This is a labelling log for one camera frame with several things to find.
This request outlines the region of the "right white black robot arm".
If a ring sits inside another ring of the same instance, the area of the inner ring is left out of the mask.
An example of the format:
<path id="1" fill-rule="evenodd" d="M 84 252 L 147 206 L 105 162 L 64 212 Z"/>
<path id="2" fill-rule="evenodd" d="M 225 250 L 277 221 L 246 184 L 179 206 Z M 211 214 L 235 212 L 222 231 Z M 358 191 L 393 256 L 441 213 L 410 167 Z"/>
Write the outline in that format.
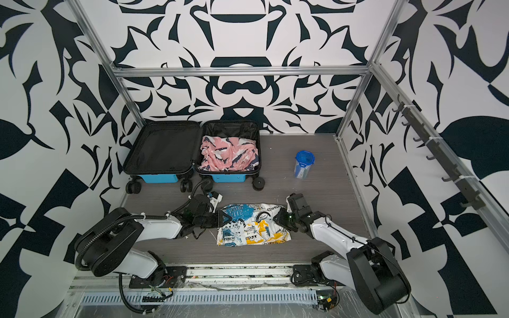
<path id="1" fill-rule="evenodd" d="M 286 202 L 287 208 L 274 218 L 276 224 L 331 249 L 313 261 L 319 278 L 355 290 L 373 314 L 410 299 L 411 285 L 385 240 L 360 237 L 340 227 L 330 215 L 312 211 L 301 193 L 289 195 Z"/>

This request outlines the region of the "aluminium frame rails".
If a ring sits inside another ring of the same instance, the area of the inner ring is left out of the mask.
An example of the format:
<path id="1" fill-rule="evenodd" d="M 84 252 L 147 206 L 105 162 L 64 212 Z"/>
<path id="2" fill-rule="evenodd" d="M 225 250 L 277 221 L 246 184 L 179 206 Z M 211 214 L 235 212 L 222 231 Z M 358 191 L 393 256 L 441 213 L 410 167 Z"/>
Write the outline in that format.
<path id="1" fill-rule="evenodd" d="M 381 33 L 379 42 L 375 46 L 375 53 L 365 66 L 245 66 L 245 67 L 198 67 L 198 68 L 117 68 L 109 59 L 105 46 L 100 41 L 97 31 L 94 29 L 90 18 L 86 14 L 86 10 L 79 1 L 69 1 L 68 5 L 77 23 L 87 39 L 90 41 L 92 48 L 99 57 L 100 62 L 115 89 L 119 92 L 123 101 L 126 103 L 129 112 L 135 118 L 135 123 L 139 127 L 145 125 L 145 120 L 136 106 L 125 85 L 121 82 L 123 78 L 132 77 L 150 77 L 150 76 L 299 76 L 299 75 L 356 75 L 362 76 L 363 79 L 359 84 L 356 93 L 351 100 L 352 105 L 357 105 L 368 86 L 371 78 L 376 78 L 382 87 L 398 105 L 397 95 L 401 95 L 401 100 L 405 104 L 414 105 L 410 98 L 400 89 L 388 72 L 380 64 L 379 59 L 382 55 L 382 48 L 388 42 L 388 37 L 395 30 L 398 18 L 401 16 L 405 1 L 396 1 L 387 19 L 387 23 Z M 431 126 L 426 117 L 418 110 L 419 118 L 425 120 L 429 125 L 429 129 L 433 136 L 439 136 L 435 128 Z M 452 155 L 452 159 L 459 164 L 461 172 L 473 176 L 471 183 L 481 192 L 481 198 L 486 203 L 486 207 L 477 210 L 481 219 L 486 223 L 493 235 L 500 242 L 504 249 L 508 248 L 508 213 L 504 211 L 502 205 L 499 204 L 494 196 L 489 193 L 488 189 L 481 184 L 481 181 L 473 172 L 470 172 L 464 163 L 450 146 L 445 142 L 446 150 Z"/>

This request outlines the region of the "black wall hook rack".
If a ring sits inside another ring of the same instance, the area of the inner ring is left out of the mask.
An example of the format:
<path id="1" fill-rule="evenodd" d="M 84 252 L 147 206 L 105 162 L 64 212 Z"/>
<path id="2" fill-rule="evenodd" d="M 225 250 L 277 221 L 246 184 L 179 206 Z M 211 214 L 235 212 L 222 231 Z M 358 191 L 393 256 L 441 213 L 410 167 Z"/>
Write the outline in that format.
<path id="1" fill-rule="evenodd" d="M 461 172 L 459 164 L 452 159 L 452 155 L 446 150 L 445 141 L 442 137 L 433 136 L 429 125 L 425 120 L 417 115 L 418 109 L 414 105 L 408 105 L 401 100 L 401 95 L 397 95 L 398 107 L 394 112 L 401 113 L 406 122 L 405 127 L 412 127 L 418 138 L 414 142 L 422 143 L 430 152 L 431 156 L 426 156 L 429 161 L 436 160 L 447 174 L 442 177 L 443 182 L 453 182 L 458 190 L 467 200 L 466 204 L 461 203 L 462 207 L 471 207 L 480 210 L 486 207 L 486 203 L 481 198 L 481 192 L 471 183 L 473 176 Z"/>

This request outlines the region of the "blue hard-shell suitcase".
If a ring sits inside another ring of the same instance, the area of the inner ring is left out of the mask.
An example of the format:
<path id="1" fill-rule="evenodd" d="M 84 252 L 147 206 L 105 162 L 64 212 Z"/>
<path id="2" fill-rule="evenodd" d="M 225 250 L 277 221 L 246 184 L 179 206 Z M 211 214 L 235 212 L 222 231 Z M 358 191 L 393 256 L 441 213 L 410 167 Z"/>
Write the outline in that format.
<path id="1" fill-rule="evenodd" d="M 203 156 L 200 147 L 204 136 L 239 137 L 256 142 L 260 156 L 257 169 L 246 172 L 205 172 L 199 169 Z M 181 192 L 191 192 L 192 176 L 203 180 L 203 192 L 210 192 L 215 183 L 237 183 L 252 178 L 252 187 L 261 191 L 265 180 L 261 171 L 261 138 L 258 124 L 251 120 L 214 120 L 204 124 L 194 121 L 157 121 L 142 128 L 123 164 L 131 177 L 126 185 L 128 194 L 137 194 L 143 184 L 180 185 Z"/>

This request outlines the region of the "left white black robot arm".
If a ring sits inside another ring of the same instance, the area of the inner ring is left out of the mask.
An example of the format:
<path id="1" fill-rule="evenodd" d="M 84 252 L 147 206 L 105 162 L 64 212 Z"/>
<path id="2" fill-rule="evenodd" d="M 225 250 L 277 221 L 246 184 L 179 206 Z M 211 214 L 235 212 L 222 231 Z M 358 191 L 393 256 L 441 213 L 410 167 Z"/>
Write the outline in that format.
<path id="1" fill-rule="evenodd" d="M 219 193 L 196 192 L 193 188 L 181 206 L 164 215 L 133 214 L 124 207 L 114 209 L 75 242 L 75 267 L 96 277 L 115 273 L 119 280 L 128 275 L 141 279 L 157 294 L 143 298 L 150 303 L 148 306 L 134 306 L 127 299 L 122 283 L 119 284 L 120 298 L 133 313 L 154 313 L 159 302 L 173 296 L 172 292 L 161 290 L 168 280 L 167 266 L 156 253 L 137 250 L 135 244 L 156 239 L 182 239 L 188 235 L 198 239 L 195 229 L 218 229 L 232 221 L 231 216 L 217 209 L 222 200 Z"/>

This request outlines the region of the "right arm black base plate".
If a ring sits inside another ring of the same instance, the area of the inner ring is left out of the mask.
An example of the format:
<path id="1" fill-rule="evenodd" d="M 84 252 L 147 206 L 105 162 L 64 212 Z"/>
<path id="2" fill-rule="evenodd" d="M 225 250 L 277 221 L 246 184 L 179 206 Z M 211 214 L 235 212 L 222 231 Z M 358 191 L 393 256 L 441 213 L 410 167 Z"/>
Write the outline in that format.
<path id="1" fill-rule="evenodd" d="M 290 282 L 295 286 L 344 286 L 342 283 L 327 279 L 316 264 L 294 265 Z"/>

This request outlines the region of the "clear cup with blue lid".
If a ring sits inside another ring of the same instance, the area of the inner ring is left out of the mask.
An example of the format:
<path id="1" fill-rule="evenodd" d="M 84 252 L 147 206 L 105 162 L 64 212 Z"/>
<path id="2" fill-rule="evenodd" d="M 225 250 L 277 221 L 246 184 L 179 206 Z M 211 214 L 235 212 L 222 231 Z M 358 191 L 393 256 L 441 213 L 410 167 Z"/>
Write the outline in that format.
<path id="1" fill-rule="evenodd" d="M 312 165 L 314 164 L 315 156 L 310 151 L 300 151 L 296 154 L 296 165 L 294 168 L 294 177 L 298 179 L 306 179 Z"/>

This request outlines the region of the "white blue yellow patterned shirt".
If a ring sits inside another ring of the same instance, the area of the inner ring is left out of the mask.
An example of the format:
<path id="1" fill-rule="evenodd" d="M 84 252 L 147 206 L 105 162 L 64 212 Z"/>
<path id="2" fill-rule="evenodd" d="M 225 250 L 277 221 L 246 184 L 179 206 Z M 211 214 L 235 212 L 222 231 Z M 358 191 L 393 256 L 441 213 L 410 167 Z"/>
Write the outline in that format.
<path id="1" fill-rule="evenodd" d="M 274 216 L 282 205 L 231 204 L 223 210 L 232 222 L 218 229 L 217 245 L 247 246 L 281 244 L 291 240 L 289 230 L 277 225 Z"/>

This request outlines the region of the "pink patterned shirt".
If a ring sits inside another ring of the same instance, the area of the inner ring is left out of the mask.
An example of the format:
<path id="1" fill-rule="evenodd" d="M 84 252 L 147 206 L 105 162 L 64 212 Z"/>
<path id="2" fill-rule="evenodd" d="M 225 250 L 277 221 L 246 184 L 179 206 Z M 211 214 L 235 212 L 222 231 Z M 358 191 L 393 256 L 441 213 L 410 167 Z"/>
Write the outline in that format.
<path id="1" fill-rule="evenodd" d="M 260 164 L 256 142 L 239 137 L 204 136 L 199 169 L 205 172 L 253 171 Z"/>

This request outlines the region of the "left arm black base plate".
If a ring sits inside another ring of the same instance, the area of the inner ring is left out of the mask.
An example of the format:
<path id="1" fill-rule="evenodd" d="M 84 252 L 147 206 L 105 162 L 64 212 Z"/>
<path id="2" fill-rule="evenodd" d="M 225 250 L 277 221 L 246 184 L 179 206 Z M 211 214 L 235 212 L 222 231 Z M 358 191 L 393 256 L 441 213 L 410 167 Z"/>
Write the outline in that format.
<path id="1" fill-rule="evenodd" d="M 167 266 L 164 270 L 161 268 L 156 269 L 148 278 L 132 276 L 129 288 L 175 288 L 186 281 L 187 270 L 187 266 Z"/>

